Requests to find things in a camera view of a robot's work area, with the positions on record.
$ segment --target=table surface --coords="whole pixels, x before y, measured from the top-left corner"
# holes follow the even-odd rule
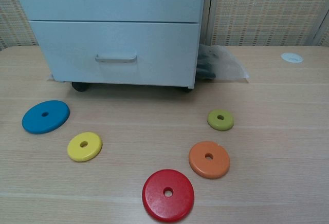
[[[195,190],[183,223],[328,223],[329,48],[228,47],[248,82],[176,88],[95,84],[76,92],[49,81],[37,46],[0,52],[0,223],[156,223],[141,191],[160,169],[184,173]],[[304,57],[300,64],[280,58]],[[21,126],[35,104],[58,99],[70,117],[32,135]],[[232,112],[233,129],[207,124],[214,108]],[[83,163],[66,153],[72,137],[96,132],[100,154]],[[192,145],[213,140],[228,151],[221,179],[198,176]]]

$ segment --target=orange wooden disc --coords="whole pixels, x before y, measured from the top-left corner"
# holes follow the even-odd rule
[[[216,179],[224,176],[230,168],[226,150],[212,141],[194,145],[189,154],[191,168],[202,177]]]

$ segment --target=blue wooden disc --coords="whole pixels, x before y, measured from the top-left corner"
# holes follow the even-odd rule
[[[46,101],[32,107],[22,119],[23,128],[33,134],[48,133],[65,123],[70,109],[61,101]]]

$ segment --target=white round sticker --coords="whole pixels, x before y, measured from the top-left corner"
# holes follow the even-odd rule
[[[303,62],[303,57],[296,53],[283,53],[281,58],[290,63],[301,63]]]

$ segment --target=black object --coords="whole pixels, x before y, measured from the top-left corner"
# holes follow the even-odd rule
[[[89,86],[89,83],[72,82],[72,87],[78,92],[84,92],[88,90]]]

